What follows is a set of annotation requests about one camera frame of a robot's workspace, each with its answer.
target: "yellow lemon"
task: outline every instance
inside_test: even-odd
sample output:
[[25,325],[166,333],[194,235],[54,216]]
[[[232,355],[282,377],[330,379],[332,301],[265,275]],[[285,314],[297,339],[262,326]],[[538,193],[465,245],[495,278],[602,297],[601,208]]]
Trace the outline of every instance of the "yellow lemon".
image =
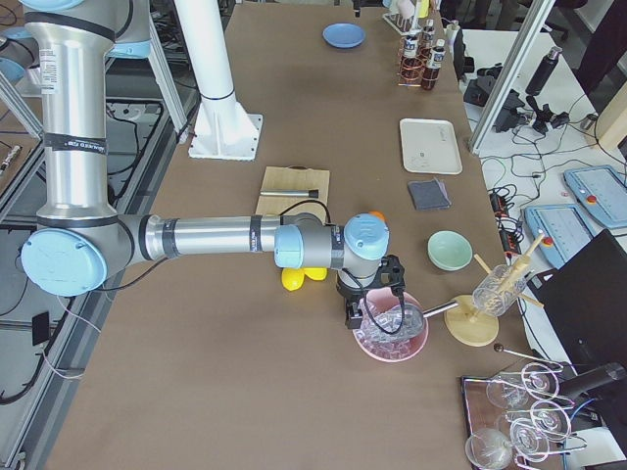
[[302,268],[284,267],[281,272],[281,283],[288,291],[296,291],[305,282],[305,271]]
[[306,267],[305,275],[314,281],[326,279],[326,267]]

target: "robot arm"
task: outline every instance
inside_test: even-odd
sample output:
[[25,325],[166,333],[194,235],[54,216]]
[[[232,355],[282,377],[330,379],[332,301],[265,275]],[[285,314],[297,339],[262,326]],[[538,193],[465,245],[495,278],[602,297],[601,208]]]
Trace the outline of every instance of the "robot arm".
[[0,72],[11,83],[17,83],[38,56],[37,42],[23,27],[9,27],[0,32]]
[[384,257],[388,228],[370,214],[352,218],[346,227],[323,225],[308,214],[194,219],[118,214],[107,202],[104,59],[112,50],[117,57],[148,54],[148,2],[22,3],[25,27],[40,49],[48,174],[38,230],[22,250],[24,270],[35,284],[71,297],[143,260],[273,251],[280,267],[338,270],[350,327],[361,323],[359,300],[368,289],[391,285],[402,295],[402,267]]

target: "brown table surface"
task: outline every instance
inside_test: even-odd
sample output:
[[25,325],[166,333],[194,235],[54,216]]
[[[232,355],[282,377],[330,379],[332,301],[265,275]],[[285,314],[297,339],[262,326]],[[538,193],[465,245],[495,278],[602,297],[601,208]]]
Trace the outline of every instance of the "brown table surface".
[[[382,13],[237,6],[227,44],[238,100],[264,114],[257,158],[192,160],[181,146],[154,213],[246,215],[266,166],[330,169],[334,221],[384,212],[390,253],[425,307],[471,292],[484,276],[476,263],[448,273],[426,254],[432,233],[453,229],[488,263],[503,262],[480,164],[463,145],[470,130],[452,64],[431,92],[397,86],[399,37]],[[338,22],[359,23],[365,43],[325,44],[322,30]],[[432,176],[403,169],[401,118],[454,124],[463,173],[442,176],[449,210],[414,210],[408,182]],[[435,317],[417,357],[378,362],[344,327],[334,283],[289,293],[270,254],[196,256],[120,292],[47,468],[468,468],[458,377],[492,375],[511,358],[462,345]],[[501,342],[526,349],[518,315],[501,326]]]

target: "black tape band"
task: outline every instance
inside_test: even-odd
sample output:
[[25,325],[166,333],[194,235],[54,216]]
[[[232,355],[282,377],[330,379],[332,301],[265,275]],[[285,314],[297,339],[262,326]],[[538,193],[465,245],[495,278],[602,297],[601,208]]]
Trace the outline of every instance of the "black tape band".
[[202,96],[202,97],[203,97],[203,98],[205,98],[206,100],[211,100],[211,101],[220,101],[220,100],[225,100],[226,98],[228,98],[229,96],[231,96],[233,93],[235,93],[235,88],[233,88],[229,94],[224,95],[224,96],[220,96],[220,97],[217,97],[217,98],[212,98],[212,97],[210,97],[210,96],[205,96],[205,95],[203,95],[202,93],[200,94],[200,96]]
[[133,21],[134,10],[135,10],[135,7],[133,4],[133,0],[128,0],[128,15],[126,15],[126,22],[122,25],[120,30],[116,32],[116,38],[122,36],[128,30],[128,27]]
[[176,238],[174,236],[174,229],[176,228],[177,222],[177,218],[170,218],[164,221],[164,229],[161,235],[161,240],[164,247],[164,253],[168,258],[180,257],[180,252],[176,248]]
[[344,227],[339,225],[331,228],[331,269],[344,267]]
[[149,219],[150,214],[141,217],[141,220],[139,221],[139,240],[137,240],[141,256],[146,260],[152,259],[148,253],[148,247],[146,247],[146,227],[148,226]]
[[86,20],[80,20],[78,18],[66,17],[65,15],[58,15],[56,13],[27,12],[24,15],[24,23],[49,23],[58,24],[59,26],[75,27],[76,29],[98,34],[99,36],[109,39],[111,42],[116,41],[116,32],[112,29],[108,29],[100,24],[87,22]]
[[118,223],[118,216],[112,215],[111,217],[102,218],[83,218],[83,219],[71,219],[71,218],[48,218],[38,217],[37,224],[51,228],[91,228],[91,227],[104,227],[105,225],[112,225]]
[[251,226],[248,231],[248,244],[250,251],[253,253],[262,252],[262,216],[253,215],[251,217]]
[[51,147],[53,151],[93,152],[100,155],[107,155],[108,150],[107,139],[91,139],[52,132],[43,134],[43,145]]

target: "metal base plate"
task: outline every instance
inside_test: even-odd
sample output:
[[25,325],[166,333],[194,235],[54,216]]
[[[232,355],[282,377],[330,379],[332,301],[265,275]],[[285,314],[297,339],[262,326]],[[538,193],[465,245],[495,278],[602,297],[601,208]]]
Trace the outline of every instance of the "metal base plate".
[[[262,115],[248,115],[253,126],[261,135],[264,117]],[[192,140],[189,156],[193,159],[217,159],[251,162],[257,155],[259,137],[241,139],[233,145],[218,145],[214,135],[197,135]]]

